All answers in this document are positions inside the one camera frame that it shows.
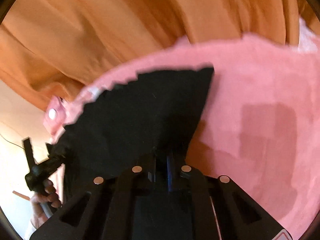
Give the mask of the person's left hand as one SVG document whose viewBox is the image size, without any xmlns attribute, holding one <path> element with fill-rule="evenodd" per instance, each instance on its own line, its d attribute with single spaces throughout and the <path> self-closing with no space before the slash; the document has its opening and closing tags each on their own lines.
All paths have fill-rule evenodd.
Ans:
<svg viewBox="0 0 320 240">
<path fill-rule="evenodd" d="M 61 201 L 59 195 L 56 193 L 56 188 L 51 180 L 46 179 L 43 182 L 45 194 L 35 192 L 30 199 L 30 203 L 33 209 L 33 215 L 31 217 L 31 223 L 35 229 L 42 226 L 50 217 L 52 207 L 59 209 L 61 207 Z"/>
</svg>

